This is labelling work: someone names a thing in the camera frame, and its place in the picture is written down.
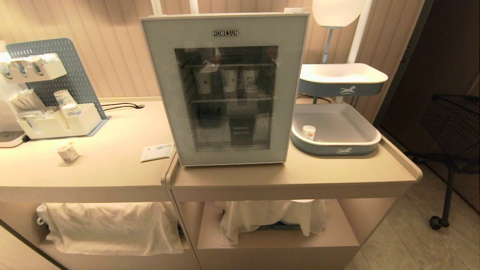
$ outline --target pegboard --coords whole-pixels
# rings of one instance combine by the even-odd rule
[[[26,83],[28,88],[35,90],[46,106],[58,106],[53,93],[67,89],[77,103],[94,103],[100,117],[103,120],[107,119],[70,39],[56,38],[13,43],[7,44],[6,49],[12,58],[57,53],[67,74],[49,81]]]

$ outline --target white appliance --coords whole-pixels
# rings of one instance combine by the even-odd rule
[[[308,19],[142,18],[182,165],[285,162]]]

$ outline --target tile floor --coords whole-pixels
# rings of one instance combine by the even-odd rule
[[[450,227],[432,230],[429,219],[441,216],[446,185],[419,167],[423,179],[398,199],[345,270],[480,270],[480,215],[454,193]]]

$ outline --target fridge door frame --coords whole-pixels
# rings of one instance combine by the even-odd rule
[[[226,13],[141,18],[145,42],[182,165],[286,161],[309,17],[308,13]],[[214,37],[213,32],[218,30],[237,30],[238,35]],[[250,46],[278,46],[270,148],[197,151],[175,49]]]

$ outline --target wire basket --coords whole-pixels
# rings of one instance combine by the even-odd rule
[[[453,162],[455,172],[479,173],[478,97],[433,95],[421,123]]]

